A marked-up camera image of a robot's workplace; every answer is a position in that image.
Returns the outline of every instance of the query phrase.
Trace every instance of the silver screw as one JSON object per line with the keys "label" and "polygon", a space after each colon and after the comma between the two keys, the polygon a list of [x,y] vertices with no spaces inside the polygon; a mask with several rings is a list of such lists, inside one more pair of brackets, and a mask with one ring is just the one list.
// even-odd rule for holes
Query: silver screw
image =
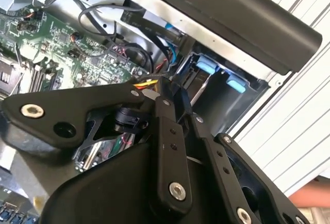
{"label": "silver screw", "polygon": [[140,94],[137,92],[137,91],[134,91],[134,90],[132,90],[132,91],[130,91],[134,96],[139,96]]}
{"label": "silver screw", "polygon": [[305,224],[305,222],[298,216],[295,217],[299,224]]}
{"label": "silver screw", "polygon": [[26,104],[21,108],[21,113],[25,117],[29,118],[41,118],[45,111],[39,105],[36,104]]}
{"label": "silver screw", "polygon": [[203,122],[204,122],[203,118],[201,118],[201,117],[196,117],[196,120],[197,120],[198,122],[200,122],[200,123],[203,123]]}
{"label": "silver screw", "polygon": [[180,185],[179,183],[174,182],[174,183],[170,184],[169,190],[170,190],[172,197],[174,197],[176,200],[178,200],[178,201],[185,200],[186,191],[183,188],[183,186]]}
{"label": "silver screw", "polygon": [[225,140],[225,142],[227,143],[231,143],[232,141],[229,139],[229,137],[227,136],[224,136],[223,139]]}
{"label": "silver screw", "polygon": [[251,224],[252,220],[250,215],[242,208],[237,209],[237,215],[244,224]]}
{"label": "silver screw", "polygon": [[163,100],[163,103],[165,103],[165,105],[168,105],[168,106],[170,106],[170,102],[169,102],[169,101],[167,101],[167,100]]}

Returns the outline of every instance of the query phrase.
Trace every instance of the yellow wire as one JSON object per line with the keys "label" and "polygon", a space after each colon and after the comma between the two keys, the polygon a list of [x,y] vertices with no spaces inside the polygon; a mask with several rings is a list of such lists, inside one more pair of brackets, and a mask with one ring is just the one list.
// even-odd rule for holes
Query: yellow wire
{"label": "yellow wire", "polygon": [[156,79],[154,81],[149,81],[149,82],[145,82],[145,83],[135,84],[135,86],[149,86],[149,85],[155,84],[157,82],[158,82],[158,80]]}

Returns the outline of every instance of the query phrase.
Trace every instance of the blue port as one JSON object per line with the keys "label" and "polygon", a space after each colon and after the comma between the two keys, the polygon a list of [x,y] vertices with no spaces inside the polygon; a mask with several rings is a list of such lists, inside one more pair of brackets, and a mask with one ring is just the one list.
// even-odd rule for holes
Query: blue port
{"label": "blue port", "polygon": [[10,224],[21,224],[23,218],[19,215],[15,215],[12,220],[10,221]]}
{"label": "blue port", "polygon": [[24,222],[24,224],[36,224],[36,223],[37,223],[37,219],[35,217],[27,217]]}
{"label": "blue port", "polygon": [[0,214],[0,222],[8,221],[10,217],[11,217],[11,212],[9,212],[8,210],[4,210]]}

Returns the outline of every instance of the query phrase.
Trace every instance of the blue cable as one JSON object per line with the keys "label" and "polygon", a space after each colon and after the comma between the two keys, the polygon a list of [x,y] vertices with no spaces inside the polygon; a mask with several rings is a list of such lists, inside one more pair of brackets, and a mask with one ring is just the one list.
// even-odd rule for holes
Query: blue cable
{"label": "blue cable", "polygon": [[167,43],[167,45],[169,46],[169,48],[172,50],[172,53],[173,53],[173,58],[172,58],[172,61],[171,61],[171,64],[172,63],[175,63],[176,61],[176,52],[175,52],[175,48],[172,44],[170,43]]}
{"label": "blue cable", "polygon": [[[165,25],[165,29],[170,29],[170,28],[172,28],[173,27],[173,25],[172,24],[169,24],[169,23],[167,23],[166,25]],[[172,51],[172,53],[173,53],[173,59],[172,59],[172,61],[171,61],[171,64],[172,63],[175,63],[175,61],[176,61],[176,52],[175,52],[175,47],[172,45],[172,44],[170,44],[169,42],[166,42],[167,43],[167,45],[169,46],[169,48],[171,49],[171,51]]]}

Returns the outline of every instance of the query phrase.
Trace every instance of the blue drive tab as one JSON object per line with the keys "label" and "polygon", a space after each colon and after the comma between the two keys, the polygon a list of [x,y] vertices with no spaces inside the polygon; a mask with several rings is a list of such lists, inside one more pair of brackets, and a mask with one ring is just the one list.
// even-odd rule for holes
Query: blue drive tab
{"label": "blue drive tab", "polygon": [[229,76],[226,83],[239,93],[244,93],[246,91],[246,82],[235,75]]}
{"label": "blue drive tab", "polygon": [[218,69],[218,65],[215,62],[205,58],[204,56],[200,56],[196,66],[211,75],[217,72]]}

